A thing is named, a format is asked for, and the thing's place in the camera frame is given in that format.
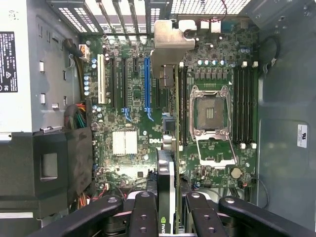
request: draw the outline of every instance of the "green circuit board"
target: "green circuit board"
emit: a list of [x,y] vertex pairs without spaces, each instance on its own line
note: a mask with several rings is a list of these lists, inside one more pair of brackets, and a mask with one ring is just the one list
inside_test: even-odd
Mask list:
[[[224,106],[223,119],[229,116],[232,121],[239,122],[234,113],[238,103],[234,96],[241,96],[242,86],[236,87],[236,74],[239,74],[240,65],[248,62],[248,71],[252,81],[251,94],[248,98],[252,102],[248,111],[252,123],[252,142],[256,142],[257,134],[257,69],[252,68],[256,58],[254,45],[258,40],[257,32],[240,30],[238,27],[228,27],[224,33],[197,33],[198,43],[194,50],[186,53],[183,64],[179,67],[180,79],[180,172],[189,177],[191,183],[198,187],[237,187],[237,180],[230,175],[232,167],[242,171],[240,180],[248,183],[250,175],[255,173],[256,149],[249,144],[246,149],[240,149],[238,138],[233,144],[237,156],[236,165],[216,169],[210,166],[201,166],[197,143],[190,135],[189,126],[189,96],[193,86],[199,90],[220,90],[223,86],[229,89],[231,109]],[[154,49],[154,39],[119,40],[100,37],[88,37],[91,59],[97,59],[98,54],[105,56],[105,91],[108,92],[104,104],[98,102],[98,66],[93,68],[91,61],[85,64],[85,75],[90,76],[89,95],[94,106],[91,129],[93,131],[94,159],[96,180],[98,186],[107,181],[115,182],[120,188],[129,189],[137,180],[145,180],[148,171],[155,171],[157,166],[156,149],[162,145],[162,115],[175,110],[174,89],[159,89],[158,81],[150,79],[150,115],[145,106],[145,60],[150,57]],[[126,153],[117,152],[123,142],[120,135],[129,133],[129,142],[126,143]],[[205,140],[199,141],[201,159],[220,161],[232,159],[232,151],[228,141]]]

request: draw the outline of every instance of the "sticker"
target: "sticker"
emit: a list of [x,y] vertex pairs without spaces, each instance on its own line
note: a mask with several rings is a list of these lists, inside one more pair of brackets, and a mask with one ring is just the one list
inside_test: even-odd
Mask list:
[[307,125],[297,125],[297,146],[307,147]]
[[14,32],[0,32],[0,93],[18,92]]

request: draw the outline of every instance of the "screw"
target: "screw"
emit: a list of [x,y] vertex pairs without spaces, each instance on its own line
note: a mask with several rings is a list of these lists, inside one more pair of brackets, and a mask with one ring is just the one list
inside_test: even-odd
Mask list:
[[225,201],[228,202],[229,204],[232,204],[235,202],[232,198],[229,198],[229,197],[225,198]]
[[149,197],[149,194],[148,193],[142,193],[141,195],[143,198],[148,198]]
[[115,197],[111,197],[108,202],[109,203],[114,203],[114,202],[117,202],[118,200],[115,198]]
[[191,195],[192,195],[192,197],[194,197],[194,198],[199,198],[199,194],[198,194],[198,193],[192,193]]

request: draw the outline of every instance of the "blue pcie slot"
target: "blue pcie slot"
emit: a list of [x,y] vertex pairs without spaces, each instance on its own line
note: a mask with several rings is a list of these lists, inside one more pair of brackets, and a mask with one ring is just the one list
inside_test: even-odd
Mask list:
[[145,108],[144,111],[147,112],[147,116],[151,121],[151,106],[150,106],[150,88],[151,88],[151,80],[150,80],[150,58],[145,58],[144,60],[144,73],[145,73]]

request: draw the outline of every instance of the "motherboard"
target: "motherboard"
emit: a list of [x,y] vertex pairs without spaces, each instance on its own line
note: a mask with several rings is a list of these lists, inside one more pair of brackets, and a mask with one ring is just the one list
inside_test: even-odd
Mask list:
[[221,33],[197,31],[178,67],[175,90],[161,89],[151,70],[150,37],[90,36],[85,95],[92,101],[97,187],[130,189],[157,168],[163,118],[179,103],[179,169],[193,187],[251,186],[256,167],[256,29],[227,22]]

